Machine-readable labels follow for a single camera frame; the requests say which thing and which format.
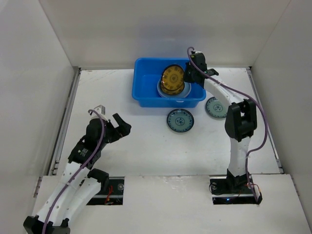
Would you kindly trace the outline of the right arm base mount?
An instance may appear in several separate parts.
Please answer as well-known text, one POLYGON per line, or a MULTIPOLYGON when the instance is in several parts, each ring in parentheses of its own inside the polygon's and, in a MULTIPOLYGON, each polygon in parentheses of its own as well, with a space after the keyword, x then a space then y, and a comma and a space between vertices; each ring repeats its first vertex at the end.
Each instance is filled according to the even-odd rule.
POLYGON ((255 204, 259 205, 262 200, 262 192, 257 184, 243 181, 242 185, 231 187, 226 176, 210 177, 209 191, 212 194, 214 205, 255 204))

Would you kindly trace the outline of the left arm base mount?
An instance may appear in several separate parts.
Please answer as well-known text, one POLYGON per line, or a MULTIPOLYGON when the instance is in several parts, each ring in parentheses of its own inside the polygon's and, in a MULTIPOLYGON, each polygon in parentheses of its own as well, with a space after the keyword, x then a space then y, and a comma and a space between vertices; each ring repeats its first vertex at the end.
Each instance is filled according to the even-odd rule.
POLYGON ((123 204, 125 177, 110 177, 108 185, 102 185, 100 191, 87 203, 88 206, 115 206, 123 204))

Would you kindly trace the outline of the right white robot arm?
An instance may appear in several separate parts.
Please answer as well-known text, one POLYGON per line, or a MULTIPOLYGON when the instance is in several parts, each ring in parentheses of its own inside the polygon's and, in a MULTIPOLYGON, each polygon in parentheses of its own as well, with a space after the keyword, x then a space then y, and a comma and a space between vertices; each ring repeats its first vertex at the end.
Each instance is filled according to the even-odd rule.
POLYGON ((227 86, 223 80, 209 75, 202 52, 188 52, 184 81, 196 83, 211 93, 225 108, 225 131, 230 138, 230 164, 226 178, 216 187, 226 194, 235 194, 248 183, 248 151, 251 137, 257 128, 256 104, 253 99, 227 86))

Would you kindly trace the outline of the yellow patterned plate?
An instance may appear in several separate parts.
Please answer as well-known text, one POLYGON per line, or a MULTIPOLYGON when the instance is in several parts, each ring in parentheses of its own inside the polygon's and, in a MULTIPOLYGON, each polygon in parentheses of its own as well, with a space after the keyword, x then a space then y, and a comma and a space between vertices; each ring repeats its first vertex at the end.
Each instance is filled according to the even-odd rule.
POLYGON ((168 95, 173 96, 173 95, 178 95, 178 94, 182 93, 182 91, 183 91, 184 88, 185 88, 185 84, 182 83, 182 85, 181 85, 179 88, 177 88, 176 90, 173 90, 173 91, 172 91, 172 90, 166 89, 166 88, 163 86, 162 81, 160 80, 160 81, 159 81, 159 87, 160 87, 160 90, 161 90, 162 92, 164 92, 165 94, 168 94, 168 95))
POLYGON ((183 76, 183 68, 179 65, 173 64, 164 69, 160 80, 166 89, 173 91, 184 83, 183 76))

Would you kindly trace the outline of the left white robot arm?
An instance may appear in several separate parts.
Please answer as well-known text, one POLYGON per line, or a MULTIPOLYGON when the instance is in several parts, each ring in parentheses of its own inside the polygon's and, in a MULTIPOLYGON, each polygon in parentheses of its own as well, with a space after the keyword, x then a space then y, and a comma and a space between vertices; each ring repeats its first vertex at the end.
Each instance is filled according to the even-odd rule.
POLYGON ((28 216, 23 227, 28 234, 68 234, 70 225, 87 203, 109 189, 109 174, 94 167, 101 151, 131 132, 131 125, 119 114, 113 126, 104 114, 89 110, 91 119, 85 135, 72 149, 57 186, 42 208, 28 216))

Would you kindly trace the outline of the light blue plastic plate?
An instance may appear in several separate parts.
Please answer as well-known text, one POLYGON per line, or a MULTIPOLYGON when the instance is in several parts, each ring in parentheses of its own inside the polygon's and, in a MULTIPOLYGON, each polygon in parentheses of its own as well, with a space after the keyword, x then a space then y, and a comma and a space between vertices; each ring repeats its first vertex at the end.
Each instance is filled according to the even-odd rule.
POLYGON ((184 83, 184 89, 181 93, 176 94, 176 95, 169 95, 169 94, 165 93, 164 91, 162 91, 160 80, 158 81, 158 84, 157 84, 158 94, 163 98, 185 98, 189 95, 189 93, 191 92, 191 89, 192 89, 191 84, 185 82, 184 83))

